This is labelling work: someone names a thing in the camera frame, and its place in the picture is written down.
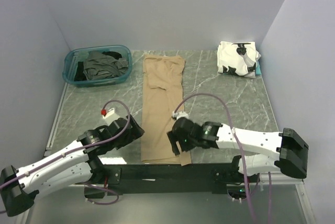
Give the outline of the tan t shirt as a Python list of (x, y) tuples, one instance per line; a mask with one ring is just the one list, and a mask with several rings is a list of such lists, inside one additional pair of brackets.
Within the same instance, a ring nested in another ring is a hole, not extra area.
[(191, 154), (175, 155), (167, 136), (172, 112), (183, 100), (182, 75), (185, 60), (146, 54), (143, 59), (141, 161), (151, 164), (190, 164)]

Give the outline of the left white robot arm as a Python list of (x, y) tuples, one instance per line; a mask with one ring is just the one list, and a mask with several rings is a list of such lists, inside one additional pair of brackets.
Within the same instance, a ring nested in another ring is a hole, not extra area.
[(36, 199), (77, 183), (97, 184), (109, 172), (100, 156), (139, 139), (144, 130), (132, 116), (87, 130), (60, 151), (20, 168), (1, 171), (4, 213), (13, 217), (31, 208)]

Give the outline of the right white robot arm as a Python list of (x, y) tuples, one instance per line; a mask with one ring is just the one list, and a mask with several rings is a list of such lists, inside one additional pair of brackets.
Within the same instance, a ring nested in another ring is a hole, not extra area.
[(261, 132), (211, 121), (199, 125), (180, 117), (167, 136), (175, 155), (194, 148), (239, 150), (238, 164), (230, 168), (230, 177), (237, 182), (254, 174), (276, 171), (295, 179), (307, 177), (309, 146), (291, 128)]

